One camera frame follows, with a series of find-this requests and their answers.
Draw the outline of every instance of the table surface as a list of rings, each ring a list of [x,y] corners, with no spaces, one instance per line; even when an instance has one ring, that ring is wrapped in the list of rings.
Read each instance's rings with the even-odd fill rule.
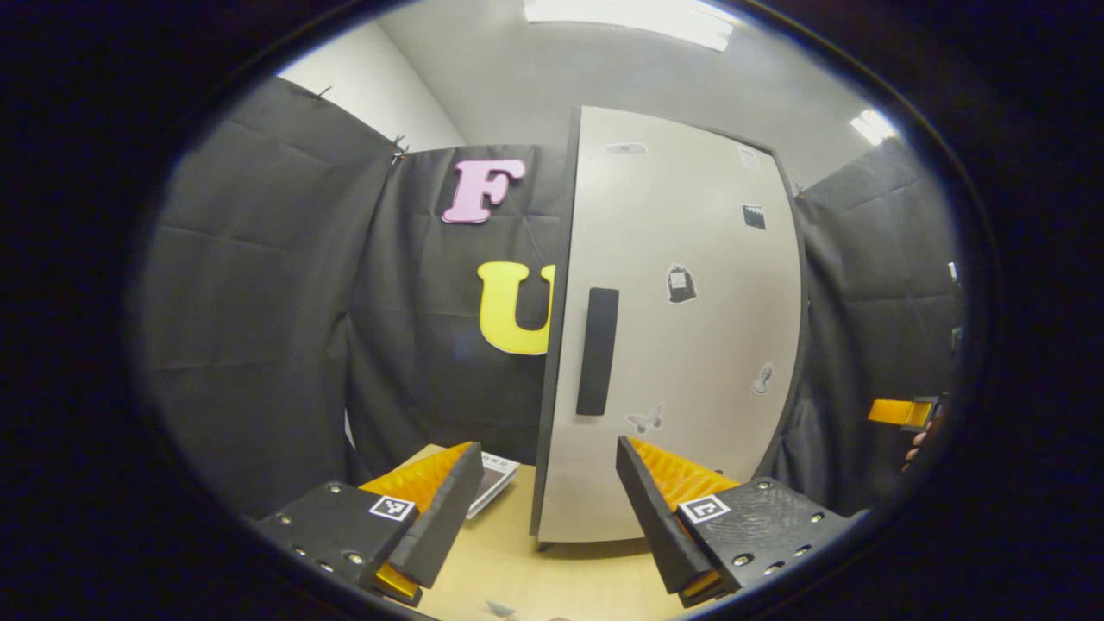
[[[407,460],[442,451],[428,445]],[[553,544],[538,552],[529,535],[535,469],[513,481],[464,523],[432,589],[416,610],[445,621],[495,621],[492,601],[511,621],[670,619],[687,611],[664,589],[644,539]]]

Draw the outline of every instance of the book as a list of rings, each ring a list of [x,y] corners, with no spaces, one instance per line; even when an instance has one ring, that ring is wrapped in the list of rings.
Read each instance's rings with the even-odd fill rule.
[[[482,461],[484,477],[479,482],[479,488],[476,490],[476,499],[471,502],[471,507],[468,508],[467,519],[475,517],[495,496],[506,488],[508,483],[513,481],[513,475],[518,474],[518,465],[520,465],[513,460],[499,457],[486,452],[482,454]]]

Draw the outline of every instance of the door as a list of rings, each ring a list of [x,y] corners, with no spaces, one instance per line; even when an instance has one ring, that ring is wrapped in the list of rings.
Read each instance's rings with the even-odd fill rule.
[[[534,498],[541,541],[643,536],[614,470],[618,435],[750,478],[786,406],[802,320],[797,234],[774,157],[639,114],[583,107],[576,119]]]

